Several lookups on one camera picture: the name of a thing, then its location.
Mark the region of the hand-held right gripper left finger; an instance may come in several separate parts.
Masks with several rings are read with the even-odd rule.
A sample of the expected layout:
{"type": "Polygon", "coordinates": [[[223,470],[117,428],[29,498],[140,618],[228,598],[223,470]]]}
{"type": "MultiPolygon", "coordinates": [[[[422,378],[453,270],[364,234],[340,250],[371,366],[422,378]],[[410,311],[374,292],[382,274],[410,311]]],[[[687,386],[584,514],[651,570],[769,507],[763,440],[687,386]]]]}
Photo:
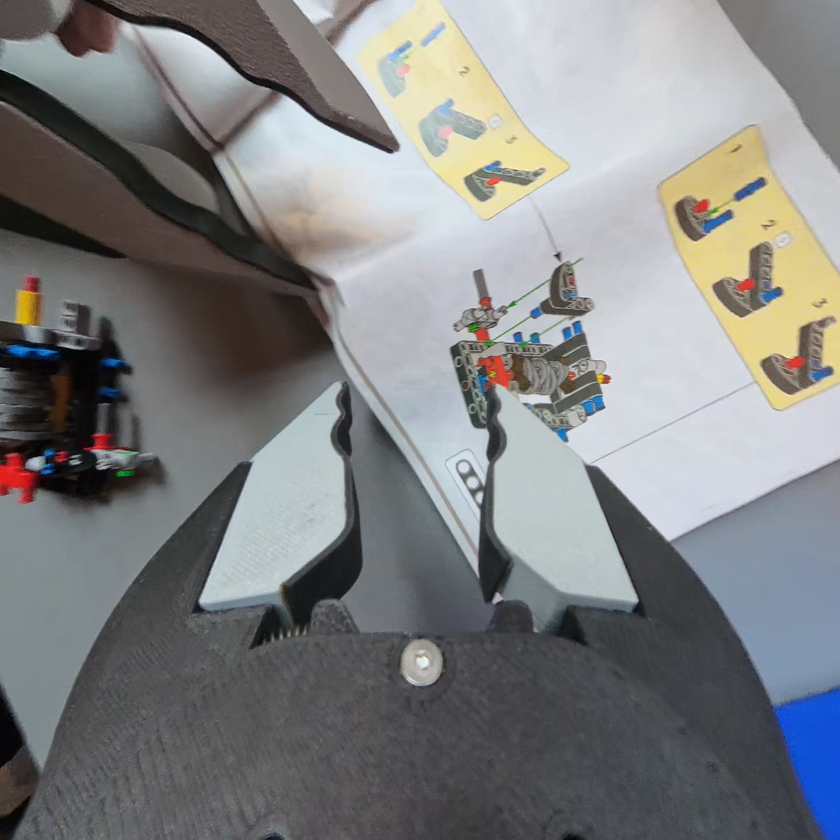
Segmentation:
{"type": "Polygon", "coordinates": [[[362,570],[351,465],[350,388],[336,382],[248,462],[247,477],[197,604],[205,612],[274,607],[308,624],[362,570]]]}

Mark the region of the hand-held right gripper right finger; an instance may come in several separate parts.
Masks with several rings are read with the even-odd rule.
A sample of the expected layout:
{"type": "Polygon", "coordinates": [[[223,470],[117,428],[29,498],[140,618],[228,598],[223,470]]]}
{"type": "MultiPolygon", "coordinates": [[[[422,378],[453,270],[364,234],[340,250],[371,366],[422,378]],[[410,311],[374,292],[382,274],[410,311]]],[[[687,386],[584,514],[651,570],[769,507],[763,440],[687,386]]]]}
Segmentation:
{"type": "Polygon", "coordinates": [[[638,594],[586,464],[504,388],[488,395],[478,543],[485,602],[522,602],[534,630],[573,607],[630,614],[638,594]]]}

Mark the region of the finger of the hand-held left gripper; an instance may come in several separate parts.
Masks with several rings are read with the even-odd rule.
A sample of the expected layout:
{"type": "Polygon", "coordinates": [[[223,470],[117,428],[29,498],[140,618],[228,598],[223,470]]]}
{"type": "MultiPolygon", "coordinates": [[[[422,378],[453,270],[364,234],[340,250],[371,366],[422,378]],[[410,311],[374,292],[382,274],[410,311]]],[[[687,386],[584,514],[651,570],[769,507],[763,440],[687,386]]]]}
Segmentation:
{"type": "Polygon", "coordinates": [[[2,196],[140,264],[316,293],[309,273],[186,201],[64,103],[2,71],[2,196]]]}
{"type": "Polygon", "coordinates": [[[400,144],[351,69],[292,1],[92,1],[132,25],[204,44],[242,78],[278,92],[331,130],[394,153],[400,144]]]}

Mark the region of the black frame lego assembly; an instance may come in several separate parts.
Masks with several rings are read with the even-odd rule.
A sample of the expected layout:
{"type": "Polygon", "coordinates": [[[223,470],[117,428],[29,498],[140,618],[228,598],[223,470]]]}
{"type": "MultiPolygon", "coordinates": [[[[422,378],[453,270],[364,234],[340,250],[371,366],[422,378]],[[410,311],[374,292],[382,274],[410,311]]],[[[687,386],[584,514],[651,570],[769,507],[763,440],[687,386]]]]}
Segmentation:
{"type": "Polygon", "coordinates": [[[138,428],[120,441],[121,379],[133,368],[110,321],[95,330],[89,306],[63,300],[57,324],[45,325],[43,302],[41,280],[26,275],[1,322],[1,495],[21,505],[39,490],[98,498],[160,464],[138,446],[138,428]]]}

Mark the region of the lego instruction booklet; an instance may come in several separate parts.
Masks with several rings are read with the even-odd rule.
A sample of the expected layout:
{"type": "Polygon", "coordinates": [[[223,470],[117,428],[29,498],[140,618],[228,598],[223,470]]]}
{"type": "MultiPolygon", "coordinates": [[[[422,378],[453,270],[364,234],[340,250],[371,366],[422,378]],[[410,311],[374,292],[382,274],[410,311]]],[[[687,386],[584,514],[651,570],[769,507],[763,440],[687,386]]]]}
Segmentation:
{"type": "Polygon", "coordinates": [[[299,2],[400,148],[132,27],[475,569],[509,385],[666,537],[838,459],[838,169],[716,2],[299,2]]]}

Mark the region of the person's left hand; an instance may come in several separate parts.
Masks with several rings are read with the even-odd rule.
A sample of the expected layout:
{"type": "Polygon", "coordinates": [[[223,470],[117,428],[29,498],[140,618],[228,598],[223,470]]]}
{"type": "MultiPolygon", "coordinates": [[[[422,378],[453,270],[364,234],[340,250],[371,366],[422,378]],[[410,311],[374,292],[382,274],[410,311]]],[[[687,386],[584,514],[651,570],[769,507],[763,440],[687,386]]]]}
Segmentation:
{"type": "Polygon", "coordinates": [[[105,10],[83,1],[73,1],[68,15],[56,30],[56,38],[74,57],[111,54],[117,44],[121,22],[105,10]]]}

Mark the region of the blue plastic bin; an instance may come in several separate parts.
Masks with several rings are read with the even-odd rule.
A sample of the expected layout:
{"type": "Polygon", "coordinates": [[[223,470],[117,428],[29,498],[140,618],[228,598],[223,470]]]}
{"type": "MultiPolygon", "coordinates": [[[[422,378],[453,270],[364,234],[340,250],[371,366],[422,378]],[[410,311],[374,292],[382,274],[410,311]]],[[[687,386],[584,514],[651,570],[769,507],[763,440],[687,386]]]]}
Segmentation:
{"type": "Polygon", "coordinates": [[[775,710],[791,761],[814,818],[839,838],[839,688],[775,710]]]}

